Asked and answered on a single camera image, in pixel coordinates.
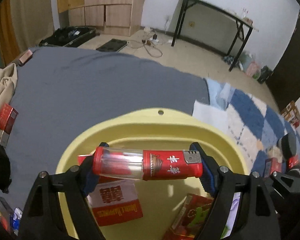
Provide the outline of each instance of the yellow basin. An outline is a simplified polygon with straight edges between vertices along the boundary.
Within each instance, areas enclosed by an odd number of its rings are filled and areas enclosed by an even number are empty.
[[[143,109],[99,123],[79,135],[65,150],[56,173],[77,165],[77,156],[89,154],[100,142],[110,147],[141,150],[189,149],[198,142],[207,155],[235,173],[249,174],[240,150],[218,129],[171,109]],[[199,179],[135,182],[143,218],[101,227],[107,240],[160,240],[178,213],[187,193],[206,195]],[[59,194],[69,235],[76,237],[63,193]]]

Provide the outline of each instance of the black table leg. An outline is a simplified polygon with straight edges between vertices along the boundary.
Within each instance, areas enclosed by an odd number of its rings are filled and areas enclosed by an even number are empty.
[[[179,28],[181,30],[181,27],[182,27],[182,26],[180,26],[180,23],[181,23],[181,19],[182,19],[183,14],[186,13],[185,8],[186,8],[187,1],[188,0],[183,0],[182,1],[182,6],[181,6],[181,10],[180,10],[180,14],[179,14],[179,18],[178,18],[176,30],[174,31],[173,40],[172,40],[172,44],[171,44],[172,47],[174,46],[174,43],[176,42],[176,38],[177,38],[177,35],[178,35]]]
[[[252,32],[252,27],[249,28],[249,31],[248,31],[248,33],[246,35],[246,38],[244,39],[244,41],[242,43],[242,46],[241,46],[241,48],[238,51],[237,56],[235,56],[234,61],[232,62],[231,66],[229,68],[229,72],[231,72],[231,70],[234,68],[235,64],[237,63],[237,61],[239,59],[239,56],[241,55],[241,53],[242,53],[242,51],[244,49],[244,46],[246,46],[246,44],[247,44],[247,41],[248,41],[248,39],[250,37],[251,32]]]
[[[189,2],[189,0],[186,0],[186,2],[185,2],[185,8],[184,8],[184,12],[183,12],[183,15],[182,15],[180,28],[179,28],[178,35],[177,35],[177,39],[180,38],[180,33],[181,33],[182,26],[183,26],[183,21],[185,20],[186,11],[187,11],[187,7],[188,7],[188,2]]]
[[[230,46],[230,49],[228,50],[227,56],[230,55],[231,50],[232,50],[232,48],[233,48],[233,46],[234,46],[234,44],[235,44],[235,42],[236,42],[238,36],[240,35],[240,30],[241,30],[242,26],[243,26],[243,23],[240,23],[240,27],[238,28],[237,34],[235,35],[234,40],[232,41],[232,44],[231,44],[231,46]]]

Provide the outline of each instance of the orange curtain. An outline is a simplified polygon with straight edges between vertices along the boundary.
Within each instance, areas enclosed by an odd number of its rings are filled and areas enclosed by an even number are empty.
[[[21,53],[12,25],[10,0],[0,4],[0,51],[6,66]]]

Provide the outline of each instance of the dark brown door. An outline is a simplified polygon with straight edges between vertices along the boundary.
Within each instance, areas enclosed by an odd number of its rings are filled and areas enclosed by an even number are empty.
[[[280,111],[300,97],[300,15],[290,43],[266,84]]]

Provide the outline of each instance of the metal bolt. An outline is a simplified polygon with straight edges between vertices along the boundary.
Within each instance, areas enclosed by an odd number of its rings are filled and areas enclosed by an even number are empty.
[[[254,172],[252,173],[252,176],[255,177],[255,178],[259,178],[259,177],[260,177],[260,174],[259,174],[259,172],[254,171]]]
[[[220,167],[220,170],[221,170],[223,173],[226,173],[226,172],[229,171],[228,167],[226,167],[226,166],[221,166],[221,167]]]
[[[70,170],[71,170],[72,172],[77,172],[77,171],[79,170],[79,166],[78,166],[78,165],[74,165],[74,166],[72,166],[72,167],[70,168]]]
[[[45,176],[47,176],[47,172],[46,171],[41,171],[40,173],[39,173],[39,177],[40,178],[44,178]]]

